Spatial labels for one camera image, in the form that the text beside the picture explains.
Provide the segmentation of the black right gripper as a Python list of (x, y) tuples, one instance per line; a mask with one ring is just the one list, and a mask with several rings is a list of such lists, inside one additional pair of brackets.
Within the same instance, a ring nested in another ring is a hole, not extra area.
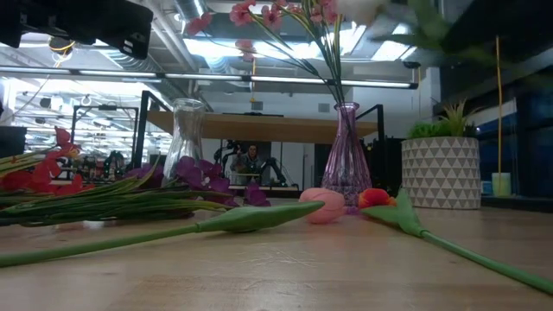
[(503, 0), (473, 0), (442, 39), (442, 49), (460, 52), (494, 39), (501, 32), (504, 4)]

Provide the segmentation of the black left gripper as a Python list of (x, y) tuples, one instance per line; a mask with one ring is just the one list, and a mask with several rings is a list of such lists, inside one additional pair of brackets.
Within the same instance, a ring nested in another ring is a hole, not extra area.
[(102, 41), (138, 60), (148, 56), (151, 9), (130, 0), (21, 0), (24, 32), (92, 45)]

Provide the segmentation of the white artificial tulip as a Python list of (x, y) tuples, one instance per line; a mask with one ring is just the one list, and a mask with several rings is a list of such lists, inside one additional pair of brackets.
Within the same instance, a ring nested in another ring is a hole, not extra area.
[(484, 48), (468, 47), (458, 52), (444, 46), (446, 35), (452, 26), (432, 7), (429, 0), (408, 0), (414, 12), (415, 22), (391, 8), (391, 0), (336, 0), (334, 8), (338, 14), (364, 26), (372, 26), (379, 16), (387, 16), (405, 22), (411, 29), (408, 34), (376, 35), (373, 41), (390, 41), (435, 51), (448, 56), (459, 57), (486, 66), (495, 66), (497, 58)]

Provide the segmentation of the clear glass vase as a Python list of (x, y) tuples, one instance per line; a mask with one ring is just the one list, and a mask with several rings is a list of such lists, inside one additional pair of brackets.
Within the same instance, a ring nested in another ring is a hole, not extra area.
[(179, 98), (174, 101), (173, 137), (163, 167), (162, 185), (178, 180), (198, 184), (203, 159), (201, 135), (206, 112), (205, 105), (196, 99)]

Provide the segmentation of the pink blossom flower bunch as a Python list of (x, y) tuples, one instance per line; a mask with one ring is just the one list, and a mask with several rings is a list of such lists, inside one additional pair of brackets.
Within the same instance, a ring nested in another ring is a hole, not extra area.
[[(298, 5), (286, 0), (272, 0), (259, 15), (251, 11), (256, 0), (244, 0), (232, 6), (231, 22), (237, 27), (252, 25), (269, 36), (264, 43), (283, 54), (283, 62), (302, 69), (323, 81), (333, 96), (335, 108), (342, 117), (346, 115), (346, 98), (342, 84), (340, 29), (343, 15), (337, 12), (335, 0), (301, 0)], [(280, 35), (283, 19), (289, 17), (298, 23), (321, 53), (330, 77), (323, 77), (310, 60), (298, 56), (294, 49)]]

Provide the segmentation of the red artificial flower bunch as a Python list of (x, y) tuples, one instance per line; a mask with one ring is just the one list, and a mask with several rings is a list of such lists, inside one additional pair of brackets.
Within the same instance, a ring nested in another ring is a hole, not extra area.
[(131, 176), (102, 187), (84, 185), (81, 175), (76, 175), (66, 185), (53, 184), (53, 178), (61, 172), (57, 161), (79, 153), (79, 147), (70, 142), (70, 134), (66, 130), (57, 128), (55, 141), (55, 146), (41, 151), (44, 155), (41, 160), (31, 154), (0, 159), (0, 211), (80, 211), (116, 204), (142, 204), (159, 195), (140, 188), (154, 173), (153, 168), (141, 177)]

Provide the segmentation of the pink glass vase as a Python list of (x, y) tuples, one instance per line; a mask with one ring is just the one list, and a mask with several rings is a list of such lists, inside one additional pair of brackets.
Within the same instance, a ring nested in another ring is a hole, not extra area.
[(322, 186), (342, 194), (347, 214), (359, 210), (359, 195), (372, 186), (370, 171), (356, 130), (354, 102), (337, 104), (338, 129), (332, 145)]

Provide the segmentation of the purple artificial flower bunch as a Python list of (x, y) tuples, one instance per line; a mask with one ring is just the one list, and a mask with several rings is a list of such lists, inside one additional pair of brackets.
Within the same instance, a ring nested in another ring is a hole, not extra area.
[(195, 211), (238, 207), (220, 164), (183, 156), (169, 176), (158, 164), (131, 170), (122, 180), (96, 187), (76, 175), (71, 183), (34, 183), (27, 171), (0, 179), (0, 227), (39, 227), (81, 221), (189, 218)]

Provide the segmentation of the orange artificial tulip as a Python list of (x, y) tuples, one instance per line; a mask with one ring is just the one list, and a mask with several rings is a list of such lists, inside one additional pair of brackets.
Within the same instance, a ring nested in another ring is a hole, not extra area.
[(420, 222), (409, 195), (404, 189), (400, 189), (396, 197), (391, 197), (385, 190), (379, 188), (367, 188), (359, 195), (359, 210), (365, 216), (394, 225), (404, 233), (435, 244), (455, 255), (466, 258), (500, 275), (521, 282), (545, 294), (553, 296), (553, 281), (545, 279), (506, 263), (501, 263), (485, 257), (474, 251), (463, 248), (447, 239), (436, 236), (425, 229)]

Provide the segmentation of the pink artificial tulip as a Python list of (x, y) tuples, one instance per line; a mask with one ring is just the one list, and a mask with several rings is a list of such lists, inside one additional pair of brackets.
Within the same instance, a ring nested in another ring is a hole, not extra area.
[(0, 256), (0, 268), (77, 256), (190, 233), (255, 232), (306, 217), (324, 206), (325, 202), (322, 200), (309, 200), (306, 202), (295, 202), (277, 206), (242, 206), (233, 208), (216, 217), (181, 228), (147, 233), (134, 237), (114, 238), (87, 244), (69, 245), (44, 251), (2, 255)]

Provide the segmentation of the wooden shelf with black legs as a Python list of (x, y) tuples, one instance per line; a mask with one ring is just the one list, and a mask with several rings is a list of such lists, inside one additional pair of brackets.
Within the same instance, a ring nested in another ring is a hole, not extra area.
[[(260, 115), (213, 114), (206, 112), (201, 140), (231, 139), (236, 141), (280, 142), (280, 143), (330, 143), (333, 145), (338, 129), (336, 121), (302, 119)], [(159, 111), (146, 111), (139, 119), (151, 122), (167, 131), (173, 137), (173, 109), (163, 107)], [(357, 124), (359, 139), (377, 129), (375, 124)]]

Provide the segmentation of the long ceiling light bar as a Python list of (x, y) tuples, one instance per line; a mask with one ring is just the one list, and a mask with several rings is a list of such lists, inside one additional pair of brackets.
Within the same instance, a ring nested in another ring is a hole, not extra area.
[(333, 79), (317, 78), (294, 78), (260, 75), (238, 75), (238, 74), (211, 74), (211, 73), (161, 73), (161, 72), (132, 72), (132, 71), (109, 71), (92, 69), (74, 69), (74, 68), (53, 68), (53, 67), (13, 67), (0, 66), (1, 74), (16, 73), (26, 75), (54, 75), (54, 76), (86, 76), (102, 78), (121, 78), (121, 79), (190, 79), (205, 81), (225, 81), (225, 82), (253, 82), (253, 83), (284, 83), (300, 85), (328, 85), (335, 86)]

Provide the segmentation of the black monitor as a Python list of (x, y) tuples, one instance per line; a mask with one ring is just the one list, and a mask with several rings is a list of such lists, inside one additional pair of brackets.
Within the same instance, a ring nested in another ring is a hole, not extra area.
[(0, 158), (22, 154), (26, 134), (26, 127), (0, 126)]

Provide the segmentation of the succulent in triangle-patterned pot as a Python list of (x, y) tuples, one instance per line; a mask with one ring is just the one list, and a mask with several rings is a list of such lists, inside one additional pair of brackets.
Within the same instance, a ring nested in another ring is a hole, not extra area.
[(402, 188), (415, 207), (480, 209), (479, 141), (465, 103), (446, 106), (434, 123), (413, 125), (401, 142)]

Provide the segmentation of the pale green cup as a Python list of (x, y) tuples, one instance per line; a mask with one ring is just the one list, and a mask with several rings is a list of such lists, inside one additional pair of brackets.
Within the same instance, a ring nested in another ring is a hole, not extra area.
[(492, 173), (493, 195), (507, 197), (512, 195), (512, 178), (510, 173)]

